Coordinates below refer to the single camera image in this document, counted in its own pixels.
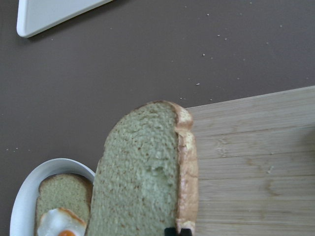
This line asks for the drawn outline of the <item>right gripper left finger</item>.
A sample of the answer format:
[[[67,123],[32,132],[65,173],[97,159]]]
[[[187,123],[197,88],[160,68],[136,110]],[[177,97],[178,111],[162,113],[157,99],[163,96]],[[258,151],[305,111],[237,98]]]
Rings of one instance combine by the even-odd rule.
[[[177,236],[176,228],[165,228],[164,229],[164,236]]]

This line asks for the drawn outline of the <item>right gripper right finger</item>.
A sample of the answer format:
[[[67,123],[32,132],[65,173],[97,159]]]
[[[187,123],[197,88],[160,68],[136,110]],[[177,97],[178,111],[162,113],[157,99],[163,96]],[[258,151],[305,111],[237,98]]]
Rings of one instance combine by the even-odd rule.
[[[192,231],[191,229],[183,228],[181,229],[179,236],[192,236]]]

